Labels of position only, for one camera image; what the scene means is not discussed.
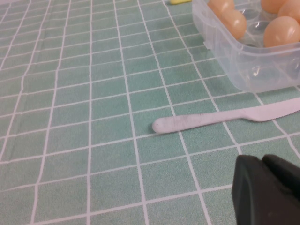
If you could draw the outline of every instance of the green tablecloth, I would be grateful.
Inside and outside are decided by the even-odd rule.
[[[233,87],[191,12],[161,0],[0,5],[1,225],[233,225],[239,154],[300,165],[299,113],[153,133],[159,117],[300,97]]]

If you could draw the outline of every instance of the plastic egg container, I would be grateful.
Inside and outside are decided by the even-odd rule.
[[[259,1],[235,0],[247,19],[247,31],[237,41],[207,2],[193,0],[194,23],[235,87],[263,92],[300,85],[300,43],[263,47],[265,28],[277,15],[263,11]]]

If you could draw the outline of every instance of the black object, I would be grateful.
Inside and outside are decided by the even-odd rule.
[[[300,168],[275,155],[238,156],[232,200],[238,225],[300,225]]]

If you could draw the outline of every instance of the egg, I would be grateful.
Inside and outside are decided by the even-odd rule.
[[[287,0],[261,0],[261,6],[267,13],[277,14]]]
[[[279,10],[278,16],[289,16],[300,23],[300,0],[288,0]]]
[[[299,42],[300,25],[298,22],[289,17],[277,17],[266,27],[263,36],[265,47],[274,47]]]
[[[225,10],[232,10],[235,7],[234,0],[210,0],[207,5],[217,17],[220,17]]]
[[[235,39],[241,39],[247,28],[247,21],[244,15],[237,10],[227,10],[222,13],[221,22],[234,36]]]

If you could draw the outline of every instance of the tile pattern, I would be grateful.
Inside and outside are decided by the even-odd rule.
[[[236,89],[162,0],[0,5],[0,224],[235,224],[238,154],[300,165],[300,114],[169,135],[151,123],[300,96]]]

